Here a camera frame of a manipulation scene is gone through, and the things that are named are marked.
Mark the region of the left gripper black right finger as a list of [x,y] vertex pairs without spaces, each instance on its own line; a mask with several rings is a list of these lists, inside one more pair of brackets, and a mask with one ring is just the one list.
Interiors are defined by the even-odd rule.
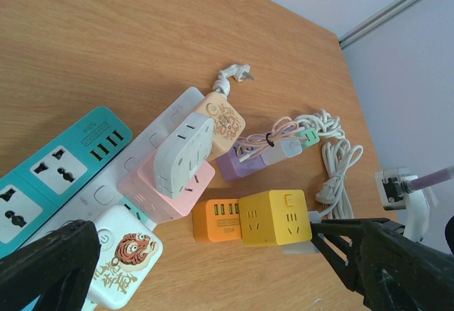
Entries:
[[325,219],[312,244],[370,310],[452,310],[453,255],[412,241],[386,218]]

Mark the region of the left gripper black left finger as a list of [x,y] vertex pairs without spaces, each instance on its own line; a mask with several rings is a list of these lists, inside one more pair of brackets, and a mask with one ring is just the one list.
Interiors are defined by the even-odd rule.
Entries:
[[95,224],[72,221],[1,259],[1,309],[81,310],[100,257]]

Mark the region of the white cube socket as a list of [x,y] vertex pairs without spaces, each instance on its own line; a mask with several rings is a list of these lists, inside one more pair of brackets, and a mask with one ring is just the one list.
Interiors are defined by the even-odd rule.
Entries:
[[163,244],[121,205],[106,210],[94,223],[101,249],[87,298],[118,310],[129,302],[161,257]]

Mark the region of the long white power strip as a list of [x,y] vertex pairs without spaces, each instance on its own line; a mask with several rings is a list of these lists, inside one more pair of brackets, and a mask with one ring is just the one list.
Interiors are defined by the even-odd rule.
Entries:
[[[213,88],[209,93],[221,93],[228,101],[231,82],[241,82],[249,78],[249,65],[230,65],[219,72]],[[196,87],[186,89],[166,110],[52,216],[33,235],[33,240],[38,240],[76,219],[90,220],[94,223],[101,214],[115,205],[126,207],[134,217],[153,232],[157,224],[120,193],[117,184],[130,171],[137,168],[141,160],[153,151],[157,151],[164,140],[190,113],[194,112],[194,108],[206,95],[201,93]],[[93,310],[97,306],[99,305],[91,302],[86,297],[83,309]]]

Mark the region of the pink cube socket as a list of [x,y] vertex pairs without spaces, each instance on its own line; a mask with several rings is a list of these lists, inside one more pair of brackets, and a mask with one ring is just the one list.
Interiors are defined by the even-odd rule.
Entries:
[[153,151],[141,160],[138,167],[117,184],[117,188],[149,219],[156,224],[163,224],[185,217],[191,212],[213,179],[215,170],[204,161],[187,183],[177,187],[177,195],[171,197],[169,190],[159,186],[166,180],[155,176],[156,153],[157,151]]

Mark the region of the yellow cube adapter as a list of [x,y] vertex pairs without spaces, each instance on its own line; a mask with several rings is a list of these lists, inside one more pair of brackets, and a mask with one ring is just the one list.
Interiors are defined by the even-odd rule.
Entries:
[[302,190],[269,190],[238,200],[245,246],[283,246],[312,239]]

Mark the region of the green small adapter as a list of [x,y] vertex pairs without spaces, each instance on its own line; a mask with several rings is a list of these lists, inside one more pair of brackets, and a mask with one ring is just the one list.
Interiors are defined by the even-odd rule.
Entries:
[[301,147],[306,149],[317,144],[320,141],[319,135],[315,128],[307,128],[300,131],[297,136],[299,137]]

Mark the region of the white usb charger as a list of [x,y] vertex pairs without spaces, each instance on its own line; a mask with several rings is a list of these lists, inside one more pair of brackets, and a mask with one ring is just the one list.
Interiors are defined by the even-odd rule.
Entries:
[[303,152],[299,139],[284,139],[276,142],[274,147],[269,147],[261,153],[262,160],[266,166],[293,158]]

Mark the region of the white round switch socket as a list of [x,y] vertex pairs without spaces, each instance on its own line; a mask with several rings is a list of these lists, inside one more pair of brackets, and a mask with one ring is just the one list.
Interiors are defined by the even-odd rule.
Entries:
[[153,161],[156,189],[176,199],[209,157],[214,121],[198,112],[186,119],[158,147]]

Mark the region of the peach cube adapter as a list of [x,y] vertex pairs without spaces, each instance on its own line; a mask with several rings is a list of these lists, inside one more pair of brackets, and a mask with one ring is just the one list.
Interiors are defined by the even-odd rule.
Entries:
[[227,153],[245,129],[245,119],[218,92],[211,92],[194,108],[214,121],[214,135],[208,162]]

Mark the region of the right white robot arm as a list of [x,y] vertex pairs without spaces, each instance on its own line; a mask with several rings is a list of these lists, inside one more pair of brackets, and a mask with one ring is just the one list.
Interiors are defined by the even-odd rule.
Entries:
[[452,214],[435,213],[431,238],[431,247],[433,249],[437,249],[443,253],[452,254],[445,235],[446,226],[452,218]]

